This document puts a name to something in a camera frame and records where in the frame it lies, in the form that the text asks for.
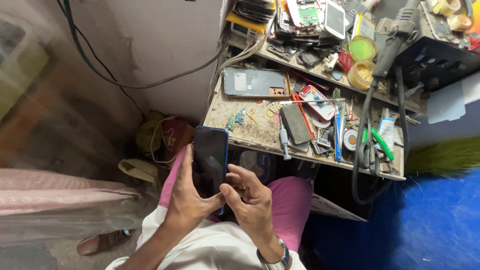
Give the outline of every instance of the man's left hand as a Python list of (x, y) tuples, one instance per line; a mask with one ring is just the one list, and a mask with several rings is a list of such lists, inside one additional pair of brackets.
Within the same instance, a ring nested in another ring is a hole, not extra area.
[(165, 225), (188, 234), (213, 211), (225, 204), (222, 193), (203, 199), (192, 180), (193, 146), (189, 144), (172, 188)]

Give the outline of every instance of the pink trousers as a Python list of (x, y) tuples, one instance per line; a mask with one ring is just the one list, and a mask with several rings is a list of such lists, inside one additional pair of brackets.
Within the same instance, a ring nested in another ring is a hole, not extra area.
[[(168, 208), (172, 187), (177, 178), (177, 171), (185, 156), (184, 147), (178, 154), (173, 167), (165, 180), (158, 205)], [(268, 186), (272, 190), (272, 218), (275, 233), (287, 245), (289, 250), (298, 252), (303, 228), (310, 212), (312, 189), (310, 185), (299, 177), (284, 177), (271, 182)], [(220, 220), (210, 215), (208, 220)]]

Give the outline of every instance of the silver watch strap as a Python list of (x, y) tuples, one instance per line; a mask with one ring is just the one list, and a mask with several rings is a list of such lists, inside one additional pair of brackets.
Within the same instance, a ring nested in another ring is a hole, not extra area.
[(288, 251), (287, 246), (285, 243), (278, 237), (278, 242), (282, 245), (283, 247), (283, 257), (280, 259), (279, 262), (276, 263), (268, 263), (263, 257), (262, 254), (260, 254), (260, 250), (257, 249), (257, 257), (262, 263), (262, 268), (264, 270), (285, 270), (288, 269), (288, 265), (290, 263), (290, 253)]

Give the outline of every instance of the blue smartphone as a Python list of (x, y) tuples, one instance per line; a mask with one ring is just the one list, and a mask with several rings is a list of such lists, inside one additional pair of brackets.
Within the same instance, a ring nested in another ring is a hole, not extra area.
[[(202, 198), (220, 192), (226, 182), (228, 131), (224, 128), (197, 126), (193, 141), (193, 184)], [(214, 211), (222, 215), (223, 207)]]

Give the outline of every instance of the phone screen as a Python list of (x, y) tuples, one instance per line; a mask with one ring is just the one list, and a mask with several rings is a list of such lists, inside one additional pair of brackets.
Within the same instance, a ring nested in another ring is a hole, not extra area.
[[(222, 128), (197, 126), (193, 142), (193, 184), (202, 198), (220, 192), (227, 174), (228, 132)], [(221, 215), (223, 208), (215, 211)]]
[(327, 16), (326, 23), (328, 24), (328, 27), (344, 35), (345, 34), (345, 30), (344, 30), (345, 25), (343, 23), (344, 13), (341, 10), (335, 8), (335, 6), (333, 6), (329, 2), (327, 2), (326, 16)]

